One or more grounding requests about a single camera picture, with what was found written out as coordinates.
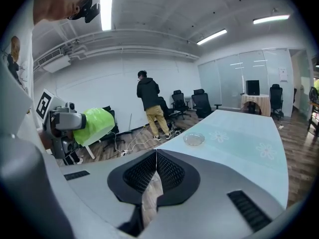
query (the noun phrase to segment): flower pattern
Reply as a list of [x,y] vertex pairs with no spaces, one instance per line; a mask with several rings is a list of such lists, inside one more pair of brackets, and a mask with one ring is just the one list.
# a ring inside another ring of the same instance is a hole
[[259,146],[256,147],[256,149],[260,151],[261,157],[267,157],[271,160],[275,158],[274,155],[276,154],[276,151],[272,149],[272,146],[270,144],[265,145],[263,143],[260,143]]
[[227,134],[223,132],[216,131],[215,133],[209,133],[209,134],[211,135],[212,140],[217,140],[218,142],[223,142],[224,140],[229,139]]

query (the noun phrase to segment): office chair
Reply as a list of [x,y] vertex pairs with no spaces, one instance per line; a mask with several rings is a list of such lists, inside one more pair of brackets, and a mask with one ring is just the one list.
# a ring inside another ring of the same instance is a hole
[[171,97],[174,100],[174,102],[172,103],[173,109],[177,110],[177,111],[180,111],[180,115],[183,118],[183,120],[184,120],[184,115],[187,115],[187,116],[191,117],[190,114],[185,114],[184,113],[186,110],[189,109],[188,102],[187,102],[187,105],[185,104],[184,94],[180,90],[175,90]]
[[196,114],[198,118],[206,118],[213,111],[211,109],[208,94],[205,93],[204,89],[194,90],[194,95],[191,96],[195,103]]
[[294,102],[293,102],[293,104],[295,103],[296,92],[297,92],[297,89],[294,88]]
[[281,88],[279,84],[273,84],[270,87],[270,107],[271,109],[273,109],[272,114],[275,115],[278,118],[278,120],[284,116],[282,112],[283,88]]
[[160,102],[160,108],[162,109],[163,113],[164,113],[164,118],[170,119],[171,115],[174,113],[174,109],[168,108],[167,104],[164,100],[163,97],[159,97],[159,102]]
[[[107,112],[109,112],[110,114],[112,114],[114,120],[115,120],[115,112],[114,110],[111,109],[110,106],[107,106],[107,107],[104,107],[103,108],[104,110],[106,110]],[[119,132],[119,128],[118,128],[118,125],[115,123],[115,126],[114,128],[112,128],[111,132],[113,133],[108,133],[106,134],[105,136],[103,136],[100,140],[101,141],[107,141],[107,144],[105,145],[105,147],[103,148],[103,152],[105,151],[105,149],[110,146],[111,144],[113,144],[113,151],[115,152],[116,149],[115,149],[115,142],[122,142],[122,143],[125,143],[124,140],[121,140],[120,138],[116,137],[115,141],[114,141],[114,138],[115,138],[115,134],[117,134]]]

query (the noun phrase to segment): sneaker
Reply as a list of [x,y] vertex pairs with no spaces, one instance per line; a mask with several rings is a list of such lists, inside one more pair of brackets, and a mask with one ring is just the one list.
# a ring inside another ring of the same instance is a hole
[[172,135],[171,133],[169,133],[169,135],[166,136],[166,140],[171,139],[172,136],[173,136],[173,135]]
[[83,158],[80,157],[80,161],[77,162],[77,164],[80,165],[80,164],[82,164],[82,163],[83,163]]
[[153,140],[160,141],[160,137],[154,135],[154,136],[153,136]]

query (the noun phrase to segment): glass ashtray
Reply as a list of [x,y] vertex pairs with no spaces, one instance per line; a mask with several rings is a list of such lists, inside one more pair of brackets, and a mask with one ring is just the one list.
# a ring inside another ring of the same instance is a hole
[[184,142],[190,146],[201,145],[205,141],[205,137],[200,133],[187,133],[183,137]]

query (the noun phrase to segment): glass wall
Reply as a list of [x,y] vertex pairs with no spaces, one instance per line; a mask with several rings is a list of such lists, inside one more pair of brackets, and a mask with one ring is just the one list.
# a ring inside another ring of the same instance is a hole
[[[306,66],[307,54],[304,59],[300,59],[300,63],[304,68],[304,87],[308,91],[310,72],[309,66]],[[287,80],[281,81],[279,73],[281,68],[286,69]],[[287,49],[241,53],[199,65],[198,69],[201,86],[208,93],[211,106],[221,103],[224,108],[240,109],[240,94],[246,90],[245,82],[259,80],[261,94],[269,95],[269,88],[273,84],[279,84],[283,88],[282,111],[284,116],[291,116],[294,83],[291,58]]]
[[262,50],[239,54],[246,89],[246,81],[259,80],[261,94],[269,94],[266,60]]
[[208,94],[210,105],[221,104],[220,80],[216,61],[198,66],[198,71],[201,87]]
[[241,93],[243,93],[243,77],[241,62],[238,55],[216,60],[222,105],[229,108],[241,108]]
[[[291,117],[294,101],[294,82],[291,58],[287,49],[264,50],[269,87],[279,84],[283,88],[283,113]],[[287,81],[280,81],[279,69],[287,71]]]
[[309,91],[310,91],[310,69],[306,51],[302,51],[297,57],[297,63],[300,71],[301,89],[300,89],[300,112],[308,116],[309,111]]

